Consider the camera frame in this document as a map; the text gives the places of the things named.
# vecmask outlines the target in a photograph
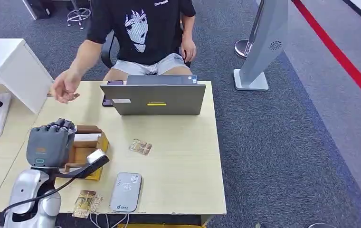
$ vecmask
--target person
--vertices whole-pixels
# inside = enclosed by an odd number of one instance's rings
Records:
[[[120,48],[118,60],[104,80],[125,81],[128,75],[192,74],[185,65],[197,53],[192,40],[196,14],[192,0],[91,0],[91,8],[86,40],[70,68],[52,85],[51,93],[59,102],[79,96],[76,89],[81,78],[97,63],[111,30]]]

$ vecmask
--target laptop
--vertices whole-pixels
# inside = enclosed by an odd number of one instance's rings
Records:
[[[130,75],[125,85],[100,85],[120,115],[199,115],[205,84],[195,75]]]

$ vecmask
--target cardboard box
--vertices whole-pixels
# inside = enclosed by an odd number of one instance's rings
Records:
[[[108,145],[108,139],[97,126],[77,125],[73,147],[69,152],[68,163],[65,165],[62,173],[68,173],[74,169],[84,167],[89,154],[97,149],[101,149],[106,153]],[[102,168],[99,168],[85,179],[99,181],[102,175]]]

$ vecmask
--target red line on floor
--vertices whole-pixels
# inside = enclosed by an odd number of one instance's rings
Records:
[[[351,76],[351,78],[361,88],[361,72],[354,66],[354,64],[347,58],[341,49],[333,42],[330,36],[324,31],[320,24],[315,20],[309,10],[301,2],[301,0],[291,0],[297,9],[301,12],[302,16],[309,23],[318,37],[326,45],[332,55],[337,59],[344,70]]]

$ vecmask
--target graphic print on t-shirt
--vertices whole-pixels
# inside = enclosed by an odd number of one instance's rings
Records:
[[[145,15],[144,10],[142,9],[140,14],[133,10],[130,16],[126,14],[124,26],[137,51],[143,53],[145,51],[145,37],[148,32],[147,15]]]

